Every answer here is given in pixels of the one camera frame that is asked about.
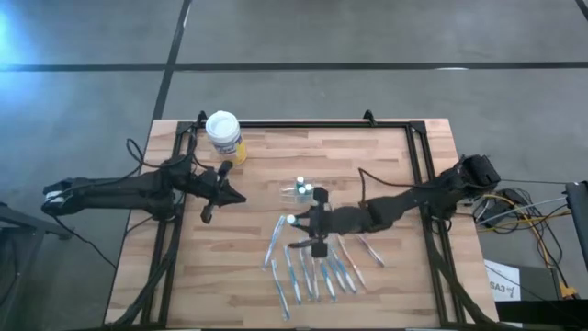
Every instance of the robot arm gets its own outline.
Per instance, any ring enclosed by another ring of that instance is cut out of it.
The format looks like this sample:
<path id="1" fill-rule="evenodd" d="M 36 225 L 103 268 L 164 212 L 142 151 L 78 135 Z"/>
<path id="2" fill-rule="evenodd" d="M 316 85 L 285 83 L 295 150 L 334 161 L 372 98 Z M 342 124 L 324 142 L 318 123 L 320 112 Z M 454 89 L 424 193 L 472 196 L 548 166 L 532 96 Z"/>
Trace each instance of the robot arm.
<path id="1" fill-rule="evenodd" d="M 68 215 L 83 209 L 141 209 L 155 220 L 175 216 L 174 189 L 209 201 L 201 214 L 209 223 L 213 206 L 245 202 L 246 198 L 226 178 L 231 162 L 223 162 L 219 172 L 213 168 L 196 175 L 190 171 L 191 160 L 183 155 L 165 161 L 151 173 L 126 178 L 67 178 L 43 190 L 41 209 L 52 215 Z"/>
<path id="2" fill-rule="evenodd" d="M 316 201 L 308 211 L 297 215 L 292 226 L 309 234 L 310 240 L 291 244 L 291 247 L 312 246 L 313 257 L 324 257 L 326 245 L 322 242 L 328 234 L 374 233 L 390 228 L 405 211 L 418 206 L 427 207 L 434 218 L 449 219 L 458 201 L 477 198 L 490 192 L 500 182 L 500 177 L 486 156 L 473 155 L 462 158 L 439 177 L 414 186 L 394 197 L 377 197 L 359 203 L 359 207 L 341 207 L 333 211 L 328 204 L 328 192 L 316 188 Z M 309 225 L 300 220 L 309 219 Z"/>

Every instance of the black clamp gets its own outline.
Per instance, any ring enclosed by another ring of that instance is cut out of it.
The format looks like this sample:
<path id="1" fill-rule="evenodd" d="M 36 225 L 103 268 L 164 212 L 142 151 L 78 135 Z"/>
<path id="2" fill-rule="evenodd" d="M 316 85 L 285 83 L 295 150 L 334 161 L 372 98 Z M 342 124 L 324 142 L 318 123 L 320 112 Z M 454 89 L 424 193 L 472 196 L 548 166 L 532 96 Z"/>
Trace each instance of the black clamp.
<path id="1" fill-rule="evenodd" d="M 369 126 L 372 128 L 378 126 L 378 123 L 376 122 L 376 119 L 374 119 L 374 114 L 372 114 L 371 110 L 366 110 L 363 119 L 369 121 Z"/>

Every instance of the white container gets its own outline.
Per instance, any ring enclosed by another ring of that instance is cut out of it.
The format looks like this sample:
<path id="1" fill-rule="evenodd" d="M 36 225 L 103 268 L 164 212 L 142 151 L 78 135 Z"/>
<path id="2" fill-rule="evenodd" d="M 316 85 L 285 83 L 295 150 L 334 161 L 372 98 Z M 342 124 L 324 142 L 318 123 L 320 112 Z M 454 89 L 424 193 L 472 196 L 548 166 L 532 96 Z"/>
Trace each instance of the white container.
<path id="1" fill-rule="evenodd" d="M 230 112 L 212 114 L 206 121 L 206 133 L 222 159 L 237 166 L 247 158 L 239 121 Z"/>

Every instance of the toothbrush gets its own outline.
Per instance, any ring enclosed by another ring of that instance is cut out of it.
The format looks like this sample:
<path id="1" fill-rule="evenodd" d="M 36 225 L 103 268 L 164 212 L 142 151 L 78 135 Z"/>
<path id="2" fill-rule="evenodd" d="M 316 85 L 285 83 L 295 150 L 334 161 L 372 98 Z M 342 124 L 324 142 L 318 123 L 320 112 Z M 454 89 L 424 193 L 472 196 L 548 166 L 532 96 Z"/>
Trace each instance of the toothbrush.
<path id="1" fill-rule="evenodd" d="M 347 257 L 347 259 L 349 260 L 349 263 L 351 263 L 351 267 L 353 267 L 353 270 L 356 272 L 357 278 L 359 279 L 361 284 L 364 286 L 364 288 L 366 288 L 366 290 L 367 290 L 368 287 L 366 286 L 366 281 L 364 280 L 364 276 L 361 274 L 361 271 L 359 271 L 359 268 L 357 267 L 356 263 L 353 261 L 353 259 L 349 255 L 349 252 L 347 252 L 343 238 L 341 238 L 340 235 L 337 235 L 337 240 L 339 241 L 339 245 L 341 246 L 341 250 L 343 250 L 343 254 L 345 255 L 345 257 Z"/>
<path id="2" fill-rule="evenodd" d="M 339 286 L 341 286 L 341 290 L 343 290 L 343 293 L 347 292 L 347 287 L 345 286 L 345 282 L 343 281 L 343 277 L 341 277 L 341 272 L 339 272 L 339 269 L 337 269 L 337 266 L 333 263 L 333 261 L 329 257 L 327 257 L 326 260 L 327 260 L 327 264 L 329 265 L 329 268 L 331 268 L 331 270 L 333 271 L 333 274 L 337 278 L 337 282 L 339 283 Z"/>
<path id="3" fill-rule="evenodd" d="M 277 220 L 276 227 L 274 227 L 274 232 L 272 233 L 272 239 L 269 242 L 269 248 L 267 249 L 266 258 L 264 259 L 264 265 L 262 269 L 265 270 L 267 268 L 267 263 L 269 262 L 269 257 L 272 255 L 272 250 L 274 250 L 274 246 L 276 245 L 277 238 L 279 237 L 279 233 L 282 231 L 282 227 L 284 226 L 284 222 L 286 221 L 286 216 L 282 215 Z"/>
<path id="4" fill-rule="evenodd" d="M 314 294 L 312 294 L 312 284 L 311 278 L 309 277 L 309 271 L 306 269 L 306 259 L 304 258 L 304 248 L 298 250 L 298 256 L 300 258 L 300 264 L 302 265 L 302 271 L 304 272 L 304 281 L 306 282 L 306 289 L 309 292 L 309 300 L 314 299 Z"/>
<path id="5" fill-rule="evenodd" d="M 361 236 L 360 234 L 357 235 L 357 239 L 359 239 L 359 241 L 367 248 L 367 251 L 369 252 L 369 254 L 374 257 L 374 259 L 376 260 L 376 262 L 378 263 L 378 265 L 382 268 L 386 267 L 384 265 L 384 261 L 381 259 L 381 257 L 379 257 L 378 253 L 376 253 L 376 251 L 374 250 L 374 248 L 371 247 L 371 245 L 368 244 L 368 242 L 366 241 L 366 238 L 364 238 L 363 236 Z"/>
<path id="6" fill-rule="evenodd" d="M 290 319 L 290 310 L 288 309 L 288 302 L 286 302 L 286 296 L 282 290 L 282 285 L 280 285 L 279 280 L 277 280 L 277 263 L 275 259 L 272 259 L 272 273 L 274 274 L 274 280 L 276 281 L 279 304 L 282 306 L 282 317 L 284 317 L 284 321 L 288 321 L 288 319 Z"/>
<path id="7" fill-rule="evenodd" d="M 301 305 L 302 298 L 300 296 L 300 287 L 298 285 L 298 281 L 296 280 L 296 274 L 294 273 L 294 267 L 292 267 L 292 261 L 290 260 L 290 251 L 287 245 L 284 245 L 284 255 L 286 256 L 286 263 L 288 263 L 290 281 L 292 282 L 292 287 L 294 288 L 294 292 L 296 293 L 296 303 L 298 305 Z"/>
<path id="8" fill-rule="evenodd" d="M 312 264 L 312 287 L 314 288 L 314 299 L 317 302 L 319 302 L 321 300 L 321 294 L 319 293 L 318 270 L 317 270 L 316 265 L 314 263 L 314 258 L 312 258 L 312 255 L 309 254 L 309 250 L 310 249 L 311 249 L 310 247 L 306 247 L 304 249 L 304 253 L 306 253 L 307 256 L 311 257 L 311 264 Z"/>
<path id="9" fill-rule="evenodd" d="M 347 284 L 349 284 L 349 287 L 351 288 L 351 292 L 357 293 L 356 285 L 353 282 L 353 280 L 351 279 L 349 272 L 347 272 L 347 269 L 345 268 L 345 264 L 343 264 L 343 262 L 341 262 L 341 259 L 339 259 L 337 252 L 334 251 L 334 248 L 332 246 L 331 246 L 331 253 L 333 253 L 334 261 L 337 263 L 339 270 L 341 270 L 341 273 L 343 273 L 343 275 L 345 276 L 345 279 L 347 280 Z"/>
<path id="10" fill-rule="evenodd" d="M 327 284 L 327 289 L 329 290 L 329 294 L 331 294 L 331 299 L 335 302 L 337 301 L 337 296 L 334 294 L 333 284 L 331 283 L 331 278 L 329 277 L 329 273 L 327 272 L 327 267 L 324 266 L 322 259 L 319 263 L 321 264 L 321 271 L 322 276 L 324 277 L 324 282 Z"/>

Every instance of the concrete floor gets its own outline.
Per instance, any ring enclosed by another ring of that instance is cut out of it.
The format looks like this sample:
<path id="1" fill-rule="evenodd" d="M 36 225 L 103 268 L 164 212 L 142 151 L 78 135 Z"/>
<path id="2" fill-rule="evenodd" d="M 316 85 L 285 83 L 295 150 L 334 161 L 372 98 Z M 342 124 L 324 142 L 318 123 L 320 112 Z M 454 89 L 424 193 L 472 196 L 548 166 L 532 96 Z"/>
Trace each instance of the concrete floor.
<path id="1" fill-rule="evenodd" d="M 165 63 L 181 0 L 0 2 L 0 64 Z M 588 61 L 572 0 L 195 0 L 178 63 Z M 163 72 L 0 72 L 0 200 L 47 219 L 42 187 L 116 177 L 144 143 Z M 585 180 L 588 70 L 175 73 L 164 119 L 449 118 L 461 154 L 503 177 Z M 504 183 L 503 187 L 512 186 Z M 563 186 L 517 185 L 535 200 Z M 546 206 L 544 211 L 553 207 Z M 63 219 L 117 260 L 127 211 Z M 588 296 L 570 218 L 553 222 L 568 281 Z M 531 233 L 481 234 L 491 260 L 542 266 Z M 46 240 L 19 330 L 101 323 L 113 271 L 77 240 Z"/>

